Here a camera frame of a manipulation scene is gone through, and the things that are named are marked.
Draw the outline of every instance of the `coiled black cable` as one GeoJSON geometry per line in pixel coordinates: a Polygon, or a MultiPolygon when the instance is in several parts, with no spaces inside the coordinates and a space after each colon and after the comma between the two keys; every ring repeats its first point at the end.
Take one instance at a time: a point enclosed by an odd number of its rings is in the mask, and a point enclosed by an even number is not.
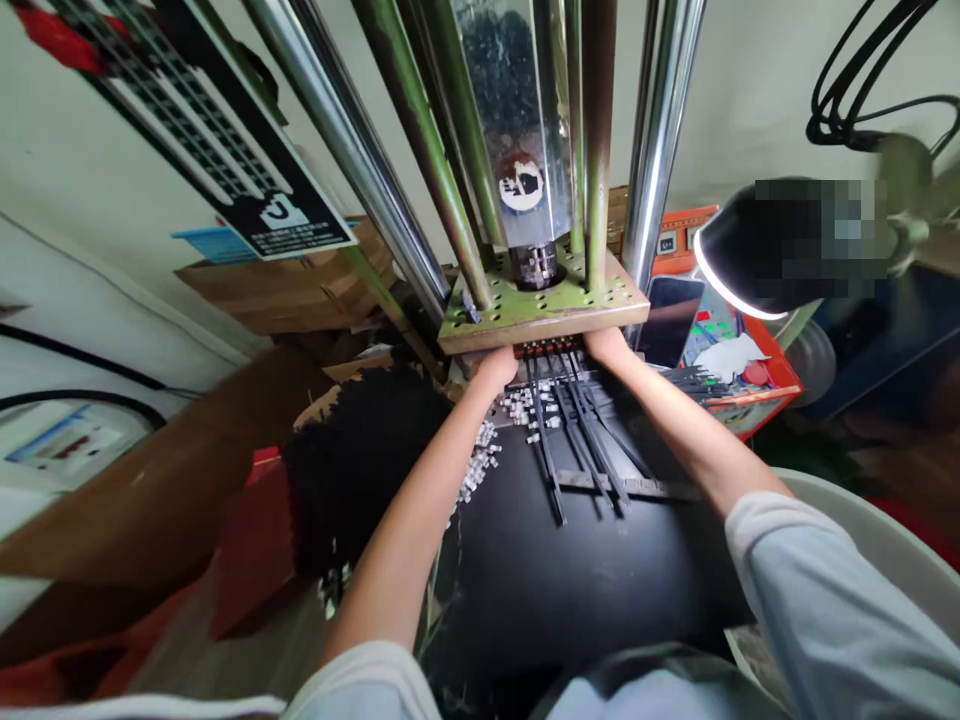
{"type": "Polygon", "coordinates": [[[928,95],[907,102],[894,105],[892,107],[878,110],[876,112],[860,114],[864,103],[867,100],[870,91],[876,84],[877,78],[883,72],[884,67],[896,53],[900,45],[906,39],[910,31],[916,27],[917,23],[923,19],[938,0],[901,0],[887,14],[880,25],[870,34],[870,37],[853,54],[853,57],[847,61],[847,64],[837,75],[836,79],[830,85],[829,90],[821,98],[824,83],[833,64],[836,62],[840,51],[847,40],[853,34],[864,16],[873,5],[874,0],[866,0],[857,14],[854,16],[850,25],[840,37],[830,57],[827,59],[817,84],[814,87],[813,95],[810,99],[810,121],[807,123],[807,139],[815,145],[843,145],[851,150],[860,152],[877,152],[880,143],[888,135],[886,132],[878,130],[857,130],[858,123],[867,120],[874,120],[900,110],[924,105],[927,103],[944,103],[954,109],[954,121],[951,127],[945,132],[931,148],[931,154],[936,157],[943,151],[947,144],[960,131],[960,98],[954,95],[928,95]],[[860,72],[866,67],[870,58],[880,49],[883,43],[890,38],[889,44],[880,53],[877,61],[867,73],[863,84],[855,95],[850,109],[846,116],[840,113],[840,106],[847,93],[850,91],[853,82],[860,72]]]}

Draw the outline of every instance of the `forearm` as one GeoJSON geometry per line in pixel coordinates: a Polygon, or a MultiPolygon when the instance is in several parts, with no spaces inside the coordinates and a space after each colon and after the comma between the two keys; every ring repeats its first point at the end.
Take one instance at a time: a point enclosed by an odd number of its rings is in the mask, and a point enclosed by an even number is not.
{"type": "Polygon", "coordinates": [[[477,431],[501,389],[474,379],[410,471],[360,558],[321,664],[370,640],[413,649],[430,568],[477,431]]]}
{"type": "Polygon", "coordinates": [[[749,492],[791,495],[733,433],[639,357],[623,353],[608,367],[637,398],[721,517],[749,492]]]}

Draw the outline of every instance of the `green metal rod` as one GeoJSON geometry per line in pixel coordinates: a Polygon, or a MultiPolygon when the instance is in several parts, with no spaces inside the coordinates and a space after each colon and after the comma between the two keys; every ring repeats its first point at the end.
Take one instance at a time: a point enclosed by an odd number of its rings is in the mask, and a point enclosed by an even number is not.
{"type": "Polygon", "coordinates": [[[493,293],[396,3],[394,0],[354,0],[353,4],[467,287],[477,307],[487,310],[494,304],[493,293]]]}
{"type": "Polygon", "coordinates": [[[367,260],[367,256],[363,254],[360,246],[350,245],[339,248],[337,254],[343,258],[353,271],[353,274],[367,286],[367,289],[376,298],[377,305],[383,310],[383,314],[386,315],[394,327],[397,328],[404,340],[407,341],[407,344],[410,345],[410,348],[417,354],[417,357],[420,358],[424,367],[427,368],[427,371],[434,377],[442,379],[442,365],[423,341],[423,338],[417,334],[413,325],[410,323],[410,319],[400,306],[400,303],[393,297],[390,289],[383,284],[383,280],[381,280],[380,275],[377,274],[376,268],[367,260]]]}
{"type": "Polygon", "coordinates": [[[587,289],[606,289],[607,194],[613,122],[613,60],[617,0],[593,0],[583,14],[583,107],[587,140],[587,289]]]}
{"type": "Polygon", "coordinates": [[[473,188],[487,242],[507,247],[503,219],[500,217],[500,197],[487,157],[480,114],[473,97],[467,61],[460,46],[460,32],[453,8],[450,0],[423,0],[422,7],[430,19],[430,39],[443,83],[442,90],[448,100],[447,110],[459,141],[463,167],[473,188]]]}
{"type": "Polygon", "coordinates": [[[570,169],[573,190],[573,225],[570,228],[570,251],[582,253],[583,206],[586,200],[583,166],[583,71],[581,58],[580,0],[567,0],[565,30],[567,36],[567,78],[570,102],[570,169]]]}

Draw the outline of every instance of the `black work table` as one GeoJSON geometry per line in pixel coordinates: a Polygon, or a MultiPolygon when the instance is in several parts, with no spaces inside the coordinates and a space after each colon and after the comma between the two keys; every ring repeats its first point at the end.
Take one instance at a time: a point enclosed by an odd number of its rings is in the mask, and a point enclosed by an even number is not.
{"type": "MultiPolygon", "coordinates": [[[[658,479],[689,482],[652,429],[631,426],[658,479]]],[[[709,504],[634,500],[616,517],[564,492],[557,527],[526,435],[500,429],[500,466],[444,539],[436,595],[447,607],[421,652],[435,692],[672,640],[723,654],[722,630],[752,616],[709,504]]],[[[558,468],[577,469],[562,429],[548,441],[558,468]]]]}

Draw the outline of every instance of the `white plastic bucket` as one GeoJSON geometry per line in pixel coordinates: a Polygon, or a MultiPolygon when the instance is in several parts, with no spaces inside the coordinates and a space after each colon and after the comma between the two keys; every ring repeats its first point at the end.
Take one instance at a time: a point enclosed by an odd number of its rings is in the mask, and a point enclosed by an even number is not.
{"type": "Polygon", "coordinates": [[[826,480],[771,468],[800,500],[850,533],[860,553],[960,646],[960,575],[916,535],[826,480]]]}

